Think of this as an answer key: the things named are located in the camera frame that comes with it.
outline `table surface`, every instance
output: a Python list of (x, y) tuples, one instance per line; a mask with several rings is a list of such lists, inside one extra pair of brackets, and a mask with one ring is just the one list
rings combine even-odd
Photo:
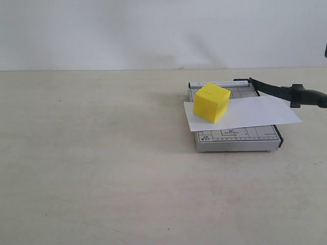
[(1, 244), (327, 244), (327, 111), (197, 153), (188, 82), (327, 92), (327, 68), (0, 72)]

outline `yellow cube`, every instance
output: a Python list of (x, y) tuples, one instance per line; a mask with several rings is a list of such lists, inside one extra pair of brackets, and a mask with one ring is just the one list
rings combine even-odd
[(193, 113), (215, 123), (227, 111), (230, 90), (207, 83), (195, 93)]

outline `white wall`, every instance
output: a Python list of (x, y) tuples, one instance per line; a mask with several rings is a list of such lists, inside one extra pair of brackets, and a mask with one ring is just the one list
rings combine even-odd
[(0, 0), (0, 70), (327, 66), (326, 0)]

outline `paper cutter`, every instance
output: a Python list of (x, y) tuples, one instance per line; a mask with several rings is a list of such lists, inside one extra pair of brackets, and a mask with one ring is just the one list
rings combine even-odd
[[(260, 96), (248, 80), (234, 79), (230, 82), (211, 82), (231, 91), (230, 98)], [(206, 82), (189, 83), (189, 101)], [(198, 152), (276, 151), (283, 138), (276, 125), (194, 132)]]

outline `white paper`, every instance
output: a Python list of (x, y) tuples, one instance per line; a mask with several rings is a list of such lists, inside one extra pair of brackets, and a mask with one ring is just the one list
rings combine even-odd
[(192, 132), (301, 122), (283, 100), (270, 95), (229, 100), (226, 113), (216, 123), (195, 115), (193, 106), (193, 102), (184, 102)]

